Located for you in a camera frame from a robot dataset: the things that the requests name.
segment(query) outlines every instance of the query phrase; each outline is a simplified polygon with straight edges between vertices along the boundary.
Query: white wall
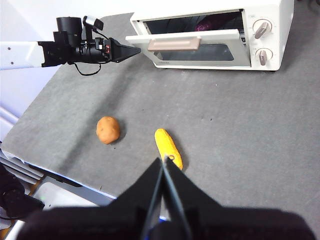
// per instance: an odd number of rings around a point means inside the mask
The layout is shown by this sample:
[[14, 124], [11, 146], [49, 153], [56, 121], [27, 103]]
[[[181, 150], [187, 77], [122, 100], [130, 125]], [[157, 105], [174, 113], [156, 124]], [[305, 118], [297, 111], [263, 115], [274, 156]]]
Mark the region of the white wall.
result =
[[[1, 41], [53, 41], [57, 17], [82, 18], [90, 15], [102, 18], [139, 9], [139, 4], [131, 0], [0, 1]], [[0, 141], [58, 68], [54, 66], [0, 71]]]

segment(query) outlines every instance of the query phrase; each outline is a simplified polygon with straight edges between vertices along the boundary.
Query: corn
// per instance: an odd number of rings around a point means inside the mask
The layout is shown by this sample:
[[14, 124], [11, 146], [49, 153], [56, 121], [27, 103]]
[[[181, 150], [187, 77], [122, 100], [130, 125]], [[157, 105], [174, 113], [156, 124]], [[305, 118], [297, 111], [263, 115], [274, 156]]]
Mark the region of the corn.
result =
[[180, 153], [169, 133], [163, 128], [158, 128], [154, 133], [154, 139], [162, 161], [164, 161], [166, 157], [169, 157], [173, 160], [173, 163], [182, 170], [183, 164]]

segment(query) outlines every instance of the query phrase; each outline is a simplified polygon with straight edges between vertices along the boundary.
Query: oven door handle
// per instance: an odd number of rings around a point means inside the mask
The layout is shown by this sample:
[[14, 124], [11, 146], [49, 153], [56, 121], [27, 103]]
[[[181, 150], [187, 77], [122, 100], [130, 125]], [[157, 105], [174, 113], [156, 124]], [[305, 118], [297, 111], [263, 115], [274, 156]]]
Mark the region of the oven door handle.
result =
[[161, 51], [196, 51], [200, 45], [199, 37], [182, 39], [151, 39], [148, 45], [149, 52]]

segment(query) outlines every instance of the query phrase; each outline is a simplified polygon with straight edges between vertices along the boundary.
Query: oven knob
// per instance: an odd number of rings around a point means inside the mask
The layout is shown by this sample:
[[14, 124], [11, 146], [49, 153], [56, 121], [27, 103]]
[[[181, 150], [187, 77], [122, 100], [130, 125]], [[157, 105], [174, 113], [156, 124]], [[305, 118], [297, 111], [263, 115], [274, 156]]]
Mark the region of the oven knob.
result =
[[267, 61], [272, 59], [273, 53], [268, 48], [260, 48], [255, 52], [255, 55], [259, 58], [260, 65], [265, 66]]
[[260, 19], [253, 24], [253, 31], [255, 39], [261, 38], [262, 35], [271, 31], [272, 24], [268, 20]]

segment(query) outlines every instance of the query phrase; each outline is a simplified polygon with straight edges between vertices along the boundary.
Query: oven glass window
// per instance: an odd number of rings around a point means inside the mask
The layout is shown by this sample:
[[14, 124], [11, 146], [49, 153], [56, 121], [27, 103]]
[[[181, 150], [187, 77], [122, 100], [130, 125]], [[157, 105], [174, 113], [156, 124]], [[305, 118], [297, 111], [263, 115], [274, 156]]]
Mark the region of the oven glass window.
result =
[[154, 55], [163, 61], [233, 61], [226, 44], [200, 45], [198, 50], [158, 51]]
[[237, 29], [243, 45], [246, 45], [244, 22], [241, 11], [151, 20], [145, 21], [145, 26], [150, 34]]

